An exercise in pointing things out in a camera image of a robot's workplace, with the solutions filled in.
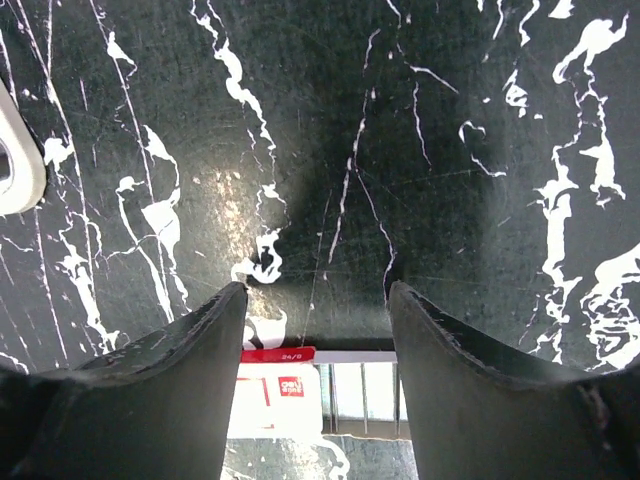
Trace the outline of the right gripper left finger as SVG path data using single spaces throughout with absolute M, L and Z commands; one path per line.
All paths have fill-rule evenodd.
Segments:
M 75 369 L 1 372 L 5 479 L 217 479 L 246 287 Z

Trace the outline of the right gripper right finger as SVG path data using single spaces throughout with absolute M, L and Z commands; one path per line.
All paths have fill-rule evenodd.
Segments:
M 635 479 L 639 370 L 593 374 L 512 348 L 403 282 L 389 313 L 423 479 Z

